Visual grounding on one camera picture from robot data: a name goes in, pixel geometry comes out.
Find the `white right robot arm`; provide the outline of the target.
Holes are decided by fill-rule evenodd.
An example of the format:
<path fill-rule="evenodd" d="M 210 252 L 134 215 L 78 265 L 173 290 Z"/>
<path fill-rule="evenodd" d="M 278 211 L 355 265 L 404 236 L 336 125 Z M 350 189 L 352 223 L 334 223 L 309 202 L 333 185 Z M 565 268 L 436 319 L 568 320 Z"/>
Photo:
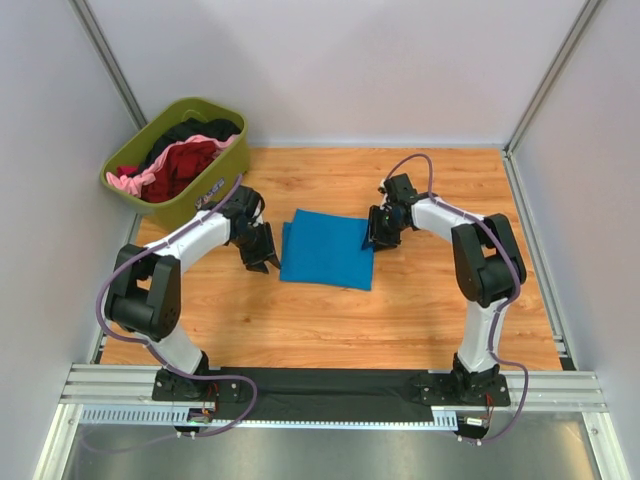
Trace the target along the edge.
<path fill-rule="evenodd" d="M 411 379 L 420 400 L 431 405 L 475 405 L 509 400 L 499 337 L 509 305 L 526 280 L 523 258 L 508 218 L 479 216 L 429 192 L 420 193 L 406 174 L 385 179 L 382 204 L 369 209 L 363 243 L 374 251 L 401 244 L 410 228 L 430 232 L 452 246 L 459 290 L 467 301 L 464 334 L 448 373 L 426 372 Z"/>

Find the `blue t shirt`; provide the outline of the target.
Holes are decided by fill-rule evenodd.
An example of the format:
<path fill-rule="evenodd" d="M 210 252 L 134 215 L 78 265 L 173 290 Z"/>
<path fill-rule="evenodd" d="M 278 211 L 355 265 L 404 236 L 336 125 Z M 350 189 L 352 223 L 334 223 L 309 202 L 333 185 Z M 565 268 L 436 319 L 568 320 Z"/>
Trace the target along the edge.
<path fill-rule="evenodd" d="M 369 291 L 374 252 L 365 219 L 298 209 L 282 227 L 280 279 Z"/>

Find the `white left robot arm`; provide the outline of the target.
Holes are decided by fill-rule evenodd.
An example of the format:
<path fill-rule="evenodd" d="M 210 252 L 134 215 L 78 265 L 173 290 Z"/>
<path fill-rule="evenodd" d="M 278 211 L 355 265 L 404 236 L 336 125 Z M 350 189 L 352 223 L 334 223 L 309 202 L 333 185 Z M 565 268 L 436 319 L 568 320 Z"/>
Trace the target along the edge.
<path fill-rule="evenodd" d="M 144 345 L 162 364 L 152 398 L 210 401 L 216 391 L 207 355 L 180 324 L 182 276 L 210 251 L 233 245 L 251 272 L 280 267 L 265 201 L 250 187 L 235 186 L 221 202 L 209 202 L 194 218 L 144 247 L 127 244 L 118 252 L 109 281 L 104 317 L 130 335 L 119 338 Z"/>

